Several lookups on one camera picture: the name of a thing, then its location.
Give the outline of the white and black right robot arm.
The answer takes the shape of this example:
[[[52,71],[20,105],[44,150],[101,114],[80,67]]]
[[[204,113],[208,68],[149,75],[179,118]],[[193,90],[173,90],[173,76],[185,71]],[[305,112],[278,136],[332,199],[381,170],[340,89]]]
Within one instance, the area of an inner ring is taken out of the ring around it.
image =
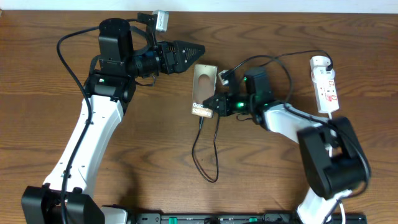
[[[219,116],[249,114],[255,124],[299,145],[309,190],[290,223],[330,222],[338,204],[369,183],[369,162],[348,118],[312,116],[275,99],[262,67],[245,72],[245,93],[232,70],[221,77],[228,80],[229,92],[204,100],[205,108]]]

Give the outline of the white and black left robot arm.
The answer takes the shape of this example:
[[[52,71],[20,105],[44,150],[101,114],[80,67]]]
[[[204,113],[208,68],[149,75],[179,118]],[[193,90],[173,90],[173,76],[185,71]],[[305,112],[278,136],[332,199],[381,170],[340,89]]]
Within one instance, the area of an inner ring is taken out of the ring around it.
[[[21,198],[27,223],[134,223],[134,214],[93,200],[96,178],[109,140],[122,121],[138,78],[182,73],[204,53],[200,44],[157,41],[167,15],[140,13],[135,19],[110,18],[97,27],[100,53],[85,82],[78,122],[53,171],[40,187]]]

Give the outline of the white charger plug adapter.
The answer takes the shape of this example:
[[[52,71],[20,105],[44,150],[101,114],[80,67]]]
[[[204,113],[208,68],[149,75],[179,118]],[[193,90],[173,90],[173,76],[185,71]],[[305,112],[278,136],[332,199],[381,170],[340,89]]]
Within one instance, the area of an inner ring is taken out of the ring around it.
[[[310,68],[313,70],[316,67],[325,67],[326,71],[330,71],[333,69],[333,61],[330,57],[314,56],[310,59]]]

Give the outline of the white power strip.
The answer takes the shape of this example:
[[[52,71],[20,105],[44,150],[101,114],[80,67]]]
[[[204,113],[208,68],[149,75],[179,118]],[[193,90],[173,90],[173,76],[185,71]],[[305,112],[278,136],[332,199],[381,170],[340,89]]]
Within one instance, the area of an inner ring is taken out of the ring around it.
[[[332,113],[340,108],[336,86],[335,71],[326,70],[326,67],[315,67],[312,69],[311,78],[315,90],[315,98],[319,113]]]

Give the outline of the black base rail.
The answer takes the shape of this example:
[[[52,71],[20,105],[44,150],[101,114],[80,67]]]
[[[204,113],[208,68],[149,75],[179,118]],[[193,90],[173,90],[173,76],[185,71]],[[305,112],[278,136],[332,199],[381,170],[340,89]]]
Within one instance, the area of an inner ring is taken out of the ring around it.
[[[159,213],[137,214],[135,224],[291,224],[300,223],[295,215],[286,212],[271,212],[260,215],[193,215],[193,214],[171,214],[161,215]]]

